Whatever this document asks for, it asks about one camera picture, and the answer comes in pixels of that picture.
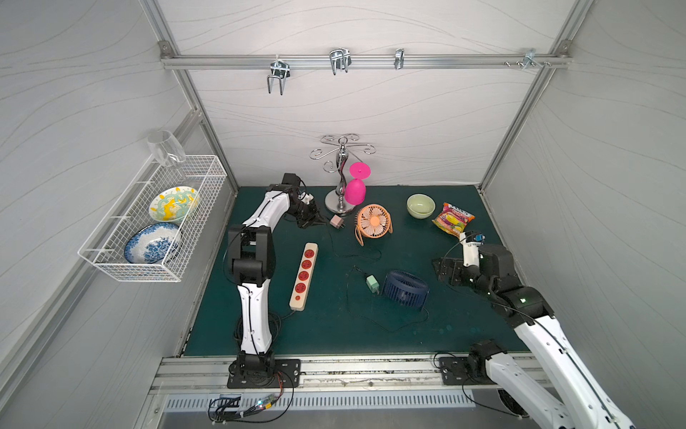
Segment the pink USB power adapter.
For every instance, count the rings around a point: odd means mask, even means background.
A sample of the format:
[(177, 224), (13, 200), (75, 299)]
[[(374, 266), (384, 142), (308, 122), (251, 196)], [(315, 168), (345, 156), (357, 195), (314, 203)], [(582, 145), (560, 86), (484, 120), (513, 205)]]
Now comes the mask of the pink USB power adapter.
[(344, 227), (344, 219), (336, 214), (330, 219), (330, 225), (339, 230)]

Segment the green USB power adapter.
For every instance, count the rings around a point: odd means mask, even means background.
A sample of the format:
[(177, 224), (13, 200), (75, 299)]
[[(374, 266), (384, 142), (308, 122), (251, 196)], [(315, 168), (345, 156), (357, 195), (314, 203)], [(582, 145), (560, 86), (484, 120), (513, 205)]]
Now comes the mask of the green USB power adapter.
[(375, 276), (367, 275), (366, 276), (366, 285), (367, 285), (369, 291), (371, 291), (371, 293), (373, 293), (375, 295), (379, 295), (381, 293), (381, 286), (380, 286), (380, 284), (379, 284), (379, 282)]

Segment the white red power strip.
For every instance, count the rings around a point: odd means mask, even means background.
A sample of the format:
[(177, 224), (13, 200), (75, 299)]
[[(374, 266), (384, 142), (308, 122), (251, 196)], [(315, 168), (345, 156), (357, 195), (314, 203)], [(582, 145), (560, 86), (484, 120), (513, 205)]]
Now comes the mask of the white red power strip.
[(302, 259), (298, 267), (298, 273), (289, 301), (292, 311), (303, 311), (307, 303), (307, 296), (310, 291), (311, 282), (314, 276), (314, 267), (318, 256), (319, 246), (309, 242), (305, 245)]

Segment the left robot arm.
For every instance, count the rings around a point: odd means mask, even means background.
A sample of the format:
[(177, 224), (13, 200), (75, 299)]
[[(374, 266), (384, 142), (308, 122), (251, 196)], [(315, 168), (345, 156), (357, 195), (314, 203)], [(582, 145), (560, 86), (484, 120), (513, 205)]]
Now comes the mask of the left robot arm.
[(263, 356), (271, 351), (268, 291), (276, 268), (273, 231), (285, 214), (293, 216), (301, 229), (323, 222), (314, 196), (294, 173), (285, 173), (280, 183), (271, 185), (252, 216), (227, 232), (223, 271), (239, 291), (240, 351), (246, 355)]

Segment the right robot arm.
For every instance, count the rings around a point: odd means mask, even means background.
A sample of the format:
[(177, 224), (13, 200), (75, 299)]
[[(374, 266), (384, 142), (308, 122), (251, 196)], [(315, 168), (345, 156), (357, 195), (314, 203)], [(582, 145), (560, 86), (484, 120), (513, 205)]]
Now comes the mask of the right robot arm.
[(555, 388), (550, 393), (495, 341), (475, 343), (472, 375), (487, 377), (541, 428), (632, 428), (634, 423), (602, 389), (575, 351), (554, 310), (534, 287), (522, 283), (513, 254), (502, 245), (462, 245), (461, 258), (432, 262), (439, 280), (480, 294), (534, 355)]

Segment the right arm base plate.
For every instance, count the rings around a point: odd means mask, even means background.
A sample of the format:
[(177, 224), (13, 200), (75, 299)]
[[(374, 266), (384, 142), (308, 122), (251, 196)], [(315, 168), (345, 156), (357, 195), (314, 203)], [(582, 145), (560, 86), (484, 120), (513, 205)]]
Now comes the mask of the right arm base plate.
[(494, 385), (485, 371), (472, 357), (439, 355), (437, 366), (441, 381), (447, 386)]

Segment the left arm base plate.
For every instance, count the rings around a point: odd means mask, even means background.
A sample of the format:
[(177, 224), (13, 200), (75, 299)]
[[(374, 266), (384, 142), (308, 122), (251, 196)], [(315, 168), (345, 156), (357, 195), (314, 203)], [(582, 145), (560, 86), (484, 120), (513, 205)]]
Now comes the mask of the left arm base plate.
[(226, 387), (235, 389), (295, 388), (300, 384), (300, 359), (267, 359), (238, 357), (229, 366)]

